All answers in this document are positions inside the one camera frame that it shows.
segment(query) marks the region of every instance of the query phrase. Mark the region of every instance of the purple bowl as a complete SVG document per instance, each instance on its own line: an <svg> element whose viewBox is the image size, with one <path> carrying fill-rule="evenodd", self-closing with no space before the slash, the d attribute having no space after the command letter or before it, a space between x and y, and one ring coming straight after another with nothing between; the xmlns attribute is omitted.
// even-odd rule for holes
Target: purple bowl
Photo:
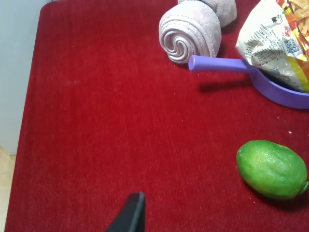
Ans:
<svg viewBox="0 0 309 232"><path fill-rule="evenodd" d="M309 93L297 92L274 83L261 70L251 66L245 60L192 55L189 59L189 70L221 70L248 73L252 84L266 98L289 108L309 109Z"/></svg>

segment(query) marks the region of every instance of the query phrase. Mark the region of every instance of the pink towel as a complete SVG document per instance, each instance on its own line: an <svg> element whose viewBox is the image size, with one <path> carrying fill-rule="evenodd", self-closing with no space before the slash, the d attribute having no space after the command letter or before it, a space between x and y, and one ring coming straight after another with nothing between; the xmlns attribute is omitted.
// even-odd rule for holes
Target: pink towel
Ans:
<svg viewBox="0 0 309 232"><path fill-rule="evenodd" d="M159 40L176 63L188 63L191 55L215 57L221 43L220 22L208 5L187 0L162 16Z"/></svg>
<svg viewBox="0 0 309 232"><path fill-rule="evenodd" d="M178 0L178 4L184 1L193 0ZM216 13L221 27L225 27L237 18L236 3L235 0L198 0L209 5Z"/></svg>

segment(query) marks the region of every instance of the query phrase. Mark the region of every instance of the red velvet surface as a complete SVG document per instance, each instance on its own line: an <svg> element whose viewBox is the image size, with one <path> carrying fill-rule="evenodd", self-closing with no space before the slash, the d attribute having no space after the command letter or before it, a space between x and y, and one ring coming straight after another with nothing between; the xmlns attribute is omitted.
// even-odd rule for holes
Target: red velvet surface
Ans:
<svg viewBox="0 0 309 232"><path fill-rule="evenodd" d="M257 2L237 0L220 57L239 58L237 36ZM42 9L6 232L103 231L133 191L146 195L147 232L309 231L307 192L267 200L236 167L239 147L256 139L309 164L308 111L268 101L245 74L171 63L158 22L175 4Z"/></svg>

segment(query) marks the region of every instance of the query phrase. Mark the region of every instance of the green citrus fruit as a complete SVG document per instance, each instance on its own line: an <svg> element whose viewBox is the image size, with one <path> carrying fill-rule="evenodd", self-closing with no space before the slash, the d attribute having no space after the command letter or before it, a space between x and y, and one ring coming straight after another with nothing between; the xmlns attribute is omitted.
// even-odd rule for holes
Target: green citrus fruit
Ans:
<svg viewBox="0 0 309 232"><path fill-rule="evenodd" d="M304 161L288 147L266 140L250 141L238 150L236 160L244 181L266 197L292 199L309 186Z"/></svg>

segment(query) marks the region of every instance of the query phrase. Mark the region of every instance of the red logo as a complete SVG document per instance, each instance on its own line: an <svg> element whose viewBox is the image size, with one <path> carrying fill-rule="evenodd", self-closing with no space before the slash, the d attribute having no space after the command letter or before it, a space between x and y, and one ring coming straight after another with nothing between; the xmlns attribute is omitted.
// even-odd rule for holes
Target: red logo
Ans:
<svg viewBox="0 0 309 232"><path fill-rule="evenodd" d="M283 35L290 36L290 29L287 26L283 28Z"/></svg>

